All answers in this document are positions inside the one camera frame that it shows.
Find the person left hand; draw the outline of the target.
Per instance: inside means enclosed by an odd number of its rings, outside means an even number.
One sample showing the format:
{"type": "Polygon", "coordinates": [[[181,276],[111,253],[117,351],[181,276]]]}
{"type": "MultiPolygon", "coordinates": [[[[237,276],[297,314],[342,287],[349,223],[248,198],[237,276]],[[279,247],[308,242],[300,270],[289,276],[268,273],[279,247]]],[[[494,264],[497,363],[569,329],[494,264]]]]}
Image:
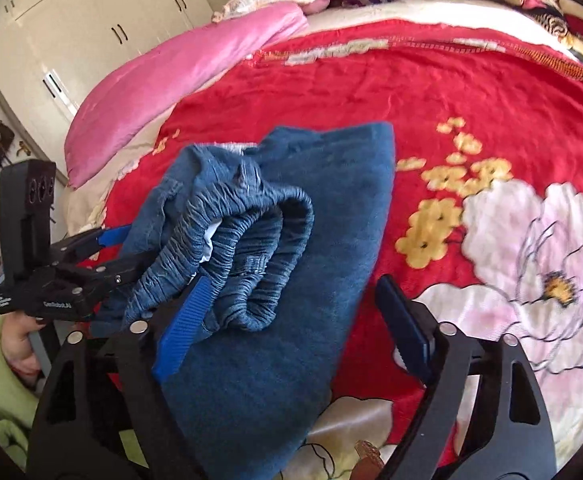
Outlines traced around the person left hand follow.
{"type": "Polygon", "coordinates": [[[41,365],[34,354],[29,336],[45,326],[42,318],[32,318],[24,312],[11,312],[2,318],[1,350],[7,366],[27,387],[34,388],[41,365]]]}

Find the green sleeve forearm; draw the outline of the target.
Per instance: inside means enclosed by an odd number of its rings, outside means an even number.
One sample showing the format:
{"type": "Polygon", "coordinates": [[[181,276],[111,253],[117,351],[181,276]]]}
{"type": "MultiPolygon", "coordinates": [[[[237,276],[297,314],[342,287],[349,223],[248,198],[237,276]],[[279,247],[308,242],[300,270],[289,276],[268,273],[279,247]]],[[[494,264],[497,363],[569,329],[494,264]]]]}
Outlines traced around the green sleeve forearm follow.
{"type": "Polygon", "coordinates": [[[4,359],[1,350],[4,315],[0,315],[0,448],[19,469],[24,470],[28,434],[34,423],[38,396],[36,386],[30,388],[21,382],[4,359]]]}

